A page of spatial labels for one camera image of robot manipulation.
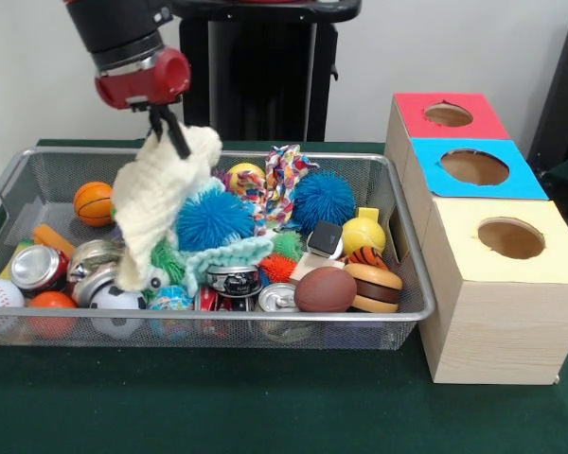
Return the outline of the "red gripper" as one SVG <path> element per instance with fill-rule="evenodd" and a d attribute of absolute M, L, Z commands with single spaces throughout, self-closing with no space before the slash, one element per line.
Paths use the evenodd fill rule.
<path fill-rule="evenodd" d="M 186 56 L 172 47 L 164 47 L 144 60 L 107 70 L 95 77 L 99 97 L 118 110 L 174 103 L 189 88 L 190 82 L 190 65 Z M 188 158 L 190 149 L 169 106 L 162 107 L 162 119 L 169 127 L 169 138 L 178 156 Z M 163 133 L 162 119 L 157 107 L 149 108 L 151 131 L 157 140 Z"/>

